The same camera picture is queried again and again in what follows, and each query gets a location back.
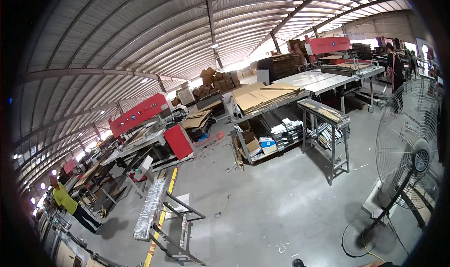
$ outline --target paper scrap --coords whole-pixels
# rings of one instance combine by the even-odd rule
[[[362,166],[360,166],[359,168],[356,168],[356,169],[353,169],[353,170],[357,170],[357,169],[363,168],[363,167],[365,167],[365,166],[367,166],[367,165],[368,165],[368,164],[362,165]]]
[[[282,242],[280,242],[280,246],[279,246],[279,248],[278,248],[278,251],[279,251],[280,253],[284,253],[284,252],[286,251],[286,247],[284,246],[284,244],[283,244]]]

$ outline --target metal sawhorse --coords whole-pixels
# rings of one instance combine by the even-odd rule
[[[347,131],[349,131],[350,117],[345,113],[337,111],[329,106],[326,106],[320,102],[314,101],[309,98],[302,99],[297,102],[297,105],[303,111],[303,145],[301,146],[302,153],[305,153],[305,144],[308,142],[312,146],[317,146],[322,154],[331,161],[331,173],[329,177],[329,185],[333,184],[333,178],[342,172],[350,172],[350,161],[348,156],[348,144],[347,144]],[[311,135],[307,139],[307,112],[313,117],[311,124],[314,121],[315,135]],[[328,152],[325,152],[319,145],[319,125],[317,124],[317,118],[320,118],[325,123],[331,126],[331,157]],[[342,139],[345,145],[345,159],[341,162],[336,162],[336,130],[342,132]],[[342,168],[342,165],[346,164],[347,169]],[[336,174],[336,170],[340,169],[341,172]]]

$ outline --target fan cage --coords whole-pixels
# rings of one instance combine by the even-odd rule
[[[420,209],[436,200],[437,115],[439,97],[436,82],[414,79],[395,91],[382,114],[375,157],[382,191],[393,197],[410,170],[414,170],[413,146],[419,139],[428,144],[429,165],[414,171],[397,204]]]

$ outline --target fan base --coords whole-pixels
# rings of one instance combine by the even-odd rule
[[[348,256],[361,257],[366,255],[367,251],[364,248],[364,244],[368,251],[371,251],[375,247],[379,226],[376,226],[363,236],[363,231],[373,221],[369,216],[363,216],[355,219],[347,226],[342,236],[342,248]]]

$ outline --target gray floor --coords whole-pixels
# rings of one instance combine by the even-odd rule
[[[215,267],[290,266],[295,257],[309,267],[359,266],[375,261],[371,255],[346,256],[341,237],[346,226],[364,213],[361,205],[378,180],[375,140],[381,111],[376,107],[373,114],[360,110],[348,114],[352,120],[351,171],[338,176],[331,187],[324,173],[330,164],[315,149],[303,155],[295,148],[254,167],[245,165],[243,172],[228,173],[234,158],[227,134],[233,127],[227,119],[214,124],[211,133],[223,131],[225,137],[204,156],[180,166],[174,189],[175,196],[191,193],[191,206],[206,215],[191,226],[190,252]],[[100,235],[90,234],[74,219],[71,232],[102,256],[136,266],[145,260],[150,243],[132,237],[143,199],[133,190],[126,191],[125,196],[100,220],[105,223]],[[413,214],[398,207],[392,221],[411,251],[421,235]],[[165,221],[162,229],[174,235],[179,231],[178,224]],[[406,258],[395,238],[379,243],[372,252],[394,264]],[[151,266],[178,265],[156,248]]]

